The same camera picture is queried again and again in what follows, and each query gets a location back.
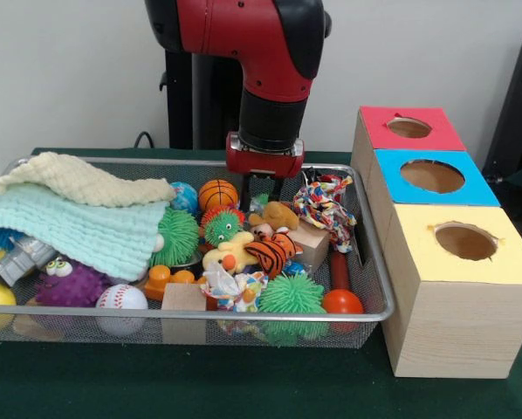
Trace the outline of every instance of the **metal wire basket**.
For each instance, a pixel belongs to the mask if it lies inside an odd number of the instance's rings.
[[[123,179],[166,178],[187,182],[199,189],[211,179],[238,185],[240,177],[226,170],[223,161],[178,161],[85,158],[92,165]],[[25,162],[13,162],[7,171]],[[353,235],[354,250],[347,254],[352,291],[365,308],[364,314],[294,314],[185,312],[160,309],[149,301],[148,310],[62,308],[24,306],[36,294],[37,273],[18,280],[13,287],[17,306],[0,306],[0,340],[51,340],[94,343],[155,343],[202,345],[277,345],[288,347],[361,347],[377,322],[394,310],[387,268],[375,234],[374,222],[358,173],[348,166],[312,164],[323,174],[350,175],[343,204],[358,221]],[[291,201],[304,181],[302,174],[285,181],[282,200]],[[272,181],[253,178],[251,195],[269,192]],[[313,279],[330,290],[328,260],[313,273]],[[137,332],[119,336],[104,331],[104,324],[135,326]],[[25,332],[32,327],[30,337]]]

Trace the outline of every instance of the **green spiky ball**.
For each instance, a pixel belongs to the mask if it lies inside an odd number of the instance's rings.
[[[267,285],[259,298],[259,311],[265,313],[321,313],[324,288],[315,284],[306,273],[293,277],[278,275]],[[325,336],[326,322],[266,321],[263,329],[267,340],[278,346],[295,345],[298,337],[315,340]]]
[[[199,245],[199,225],[187,211],[166,208],[158,223],[158,232],[164,238],[164,247],[153,253],[150,266],[183,264]]]
[[[218,247],[220,243],[230,241],[241,230],[237,214],[223,211],[205,226],[205,240]]]

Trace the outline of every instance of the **yellow duck toy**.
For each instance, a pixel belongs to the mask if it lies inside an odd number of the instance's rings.
[[[203,269],[206,271],[210,262],[218,262],[230,275],[242,273],[245,266],[258,262],[255,256],[244,250],[244,246],[254,238],[249,231],[241,231],[229,242],[220,243],[218,248],[208,251],[203,257]]]

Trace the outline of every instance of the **green spiky toy with eyes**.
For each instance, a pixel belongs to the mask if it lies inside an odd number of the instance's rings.
[[[239,209],[218,206],[201,219],[205,241],[214,246],[230,241],[244,227],[245,215]]]

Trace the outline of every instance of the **round hole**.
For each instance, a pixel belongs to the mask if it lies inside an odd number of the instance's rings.
[[[436,240],[449,253],[469,260],[489,258],[498,248],[495,237],[471,224],[446,223],[438,226]]]
[[[424,138],[432,131],[426,122],[414,118],[396,117],[390,120],[387,127],[395,134],[405,138]]]
[[[464,185],[464,176],[453,166],[433,160],[414,160],[401,167],[401,176],[410,184],[447,194],[459,190]]]

